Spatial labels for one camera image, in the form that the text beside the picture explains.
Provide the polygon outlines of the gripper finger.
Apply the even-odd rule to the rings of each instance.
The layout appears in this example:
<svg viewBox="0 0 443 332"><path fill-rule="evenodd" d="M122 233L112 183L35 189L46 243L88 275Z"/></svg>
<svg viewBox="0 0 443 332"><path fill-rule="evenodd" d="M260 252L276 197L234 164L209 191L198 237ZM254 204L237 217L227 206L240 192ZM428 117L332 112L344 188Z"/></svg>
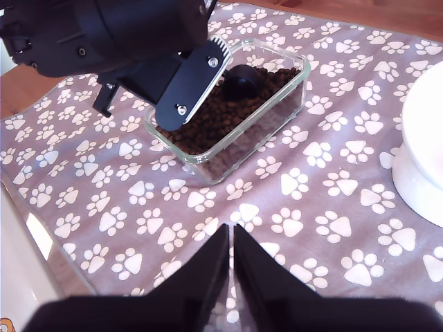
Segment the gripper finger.
<svg viewBox="0 0 443 332"><path fill-rule="evenodd" d="M203 331L229 269L229 230L222 225L191 259L147 295L148 331Z"/></svg>
<svg viewBox="0 0 443 332"><path fill-rule="evenodd" d="M240 225L234 227L234 271L259 331L317 331L309 310L322 297L282 267Z"/></svg>

